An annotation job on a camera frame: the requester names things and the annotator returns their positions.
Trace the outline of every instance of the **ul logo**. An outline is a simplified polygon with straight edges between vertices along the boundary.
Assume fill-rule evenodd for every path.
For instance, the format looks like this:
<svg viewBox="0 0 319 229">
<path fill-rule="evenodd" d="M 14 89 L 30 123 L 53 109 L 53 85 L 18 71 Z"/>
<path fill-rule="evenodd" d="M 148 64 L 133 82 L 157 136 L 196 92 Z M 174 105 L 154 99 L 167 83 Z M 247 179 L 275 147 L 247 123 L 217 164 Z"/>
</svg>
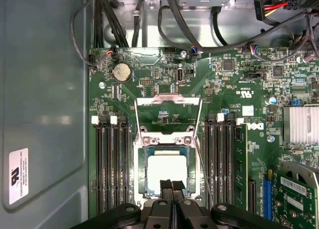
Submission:
<svg viewBox="0 0 319 229">
<path fill-rule="evenodd" d="M 16 184 L 17 181 L 19 181 L 19 167 L 11 172 L 11 186 Z"/>
</svg>

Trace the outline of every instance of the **gray metal surface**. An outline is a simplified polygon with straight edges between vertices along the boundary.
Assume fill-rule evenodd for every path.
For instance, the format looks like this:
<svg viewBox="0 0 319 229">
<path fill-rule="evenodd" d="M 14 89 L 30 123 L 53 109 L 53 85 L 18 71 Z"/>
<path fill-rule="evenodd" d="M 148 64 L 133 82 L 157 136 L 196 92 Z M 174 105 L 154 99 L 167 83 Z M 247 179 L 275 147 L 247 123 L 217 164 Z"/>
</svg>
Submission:
<svg viewBox="0 0 319 229">
<path fill-rule="evenodd" d="M 1 229 L 66 229 L 88 217 L 86 71 L 69 34 L 83 1 L 0 0 Z M 85 26 L 80 14 L 81 46 Z M 29 193 L 9 205 L 8 156 L 23 148 Z"/>
<path fill-rule="evenodd" d="M 132 10 L 135 9 L 138 0 L 118 1 L 120 2 L 120 6 L 115 9 L 114 12 L 125 28 L 128 43 L 131 44 L 134 26 Z M 161 38 L 157 28 L 158 9 L 162 4 L 167 4 L 167 1 L 146 0 L 144 9 L 141 13 L 142 22 L 138 41 L 139 47 L 168 46 Z M 202 46 L 220 45 L 212 28 L 210 8 L 189 8 L 188 6 L 185 6 L 181 12 L 190 30 Z M 271 17 L 272 19 L 281 22 L 297 13 L 297 11 L 281 9 L 272 14 Z M 250 38 L 271 27 L 256 19 L 253 0 L 231 0 L 229 5 L 224 6 L 222 12 L 219 14 L 218 25 L 222 36 L 229 44 Z M 104 26 L 106 27 L 106 31 L 104 32 L 104 38 L 106 40 L 105 46 L 108 47 L 110 44 L 114 44 L 115 39 L 106 19 L 104 19 Z M 295 22 L 289 27 L 293 33 L 301 34 L 305 29 L 305 26 L 305 21 L 302 20 L 300 22 Z M 162 28 L 164 33 L 171 40 L 179 43 L 188 43 L 187 39 L 178 28 L 170 10 L 163 11 Z M 258 42 L 258 44 L 261 47 L 287 46 L 289 39 L 286 30 L 280 29 Z"/>
</svg>

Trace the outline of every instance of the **barcode label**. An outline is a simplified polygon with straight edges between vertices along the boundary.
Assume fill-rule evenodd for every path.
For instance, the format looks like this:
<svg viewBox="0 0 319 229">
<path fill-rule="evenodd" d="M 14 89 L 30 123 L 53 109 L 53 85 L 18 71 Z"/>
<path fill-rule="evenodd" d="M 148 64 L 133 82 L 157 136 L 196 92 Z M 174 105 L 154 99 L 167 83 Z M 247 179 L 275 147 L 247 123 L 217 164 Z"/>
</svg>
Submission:
<svg viewBox="0 0 319 229">
<path fill-rule="evenodd" d="M 287 196 L 287 202 L 290 203 L 291 205 L 295 206 L 299 210 L 304 211 L 304 205 L 301 204 L 300 202 L 296 201 L 295 199 Z"/>
<path fill-rule="evenodd" d="M 304 186 L 300 186 L 299 184 L 294 183 L 293 181 L 290 181 L 283 177 L 281 177 L 280 181 L 282 185 L 289 187 L 290 189 L 296 191 L 297 193 L 307 196 L 307 189 Z"/>
</svg>

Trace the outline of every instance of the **motherboard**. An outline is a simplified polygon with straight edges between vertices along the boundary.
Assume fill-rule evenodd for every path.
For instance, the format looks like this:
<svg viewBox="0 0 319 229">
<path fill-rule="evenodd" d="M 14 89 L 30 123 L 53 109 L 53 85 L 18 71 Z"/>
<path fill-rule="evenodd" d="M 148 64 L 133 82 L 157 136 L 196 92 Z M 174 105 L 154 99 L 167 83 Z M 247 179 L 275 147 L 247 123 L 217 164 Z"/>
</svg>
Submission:
<svg viewBox="0 0 319 229">
<path fill-rule="evenodd" d="M 90 60 L 107 52 L 91 49 Z M 142 208 L 170 179 L 207 208 L 225 202 L 318 228 L 319 62 L 310 54 L 268 63 L 245 49 L 117 48 L 90 68 L 90 217 L 124 202 Z"/>
</svg>

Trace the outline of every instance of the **yellow wire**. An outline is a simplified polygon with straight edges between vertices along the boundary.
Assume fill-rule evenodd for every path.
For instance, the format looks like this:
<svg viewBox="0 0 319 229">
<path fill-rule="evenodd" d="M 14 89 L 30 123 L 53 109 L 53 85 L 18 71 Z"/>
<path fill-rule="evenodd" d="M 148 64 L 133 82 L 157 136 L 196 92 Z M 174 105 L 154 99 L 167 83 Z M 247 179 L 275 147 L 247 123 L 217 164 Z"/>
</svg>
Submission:
<svg viewBox="0 0 319 229">
<path fill-rule="evenodd" d="M 279 8 L 276 8 L 276 9 L 274 9 L 274 10 L 271 10 L 271 11 L 269 11 L 269 12 L 267 12 L 266 14 L 265 14 L 265 17 L 268 17 L 269 15 L 271 15 L 271 14 L 273 14 L 275 11 L 277 11 Z"/>
</svg>

